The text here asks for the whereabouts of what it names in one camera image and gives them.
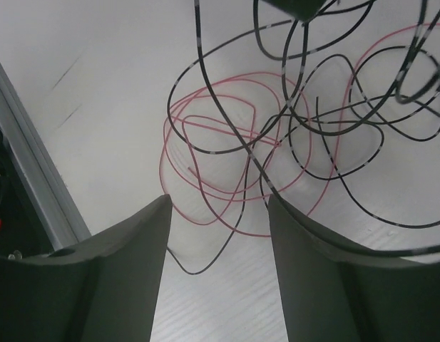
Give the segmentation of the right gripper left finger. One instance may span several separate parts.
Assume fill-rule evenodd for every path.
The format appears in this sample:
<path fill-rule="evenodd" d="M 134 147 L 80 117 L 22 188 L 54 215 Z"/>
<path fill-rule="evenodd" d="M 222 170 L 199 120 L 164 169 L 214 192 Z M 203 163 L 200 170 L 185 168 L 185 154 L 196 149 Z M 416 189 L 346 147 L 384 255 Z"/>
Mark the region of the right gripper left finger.
<path fill-rule="evenodd" d="M 149 341 L 171 217 L 162 195 L 48 256 L 0 256 L 0 341 Z"/>

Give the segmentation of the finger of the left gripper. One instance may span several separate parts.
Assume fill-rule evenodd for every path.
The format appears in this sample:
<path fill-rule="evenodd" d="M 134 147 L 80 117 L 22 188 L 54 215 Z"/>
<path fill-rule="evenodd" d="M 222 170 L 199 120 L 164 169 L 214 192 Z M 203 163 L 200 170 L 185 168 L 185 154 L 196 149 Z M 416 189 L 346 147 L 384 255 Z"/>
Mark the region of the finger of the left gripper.
<path fill-rule="evenodd" d="M 326 0 L 265 0 L 265 2 L 298 21 L 306 22 L 317 14 Z"/>

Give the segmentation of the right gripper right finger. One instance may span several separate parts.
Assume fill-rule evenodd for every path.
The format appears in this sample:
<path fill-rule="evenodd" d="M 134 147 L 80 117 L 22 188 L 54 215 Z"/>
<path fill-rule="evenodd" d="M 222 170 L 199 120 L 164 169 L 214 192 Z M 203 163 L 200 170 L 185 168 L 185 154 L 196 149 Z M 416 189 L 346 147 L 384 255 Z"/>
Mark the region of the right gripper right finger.
<path fill-rule="evenodd" d="M 440 341 L 440 261 L 382 256 L 271 197 L 290 341 Z"/>

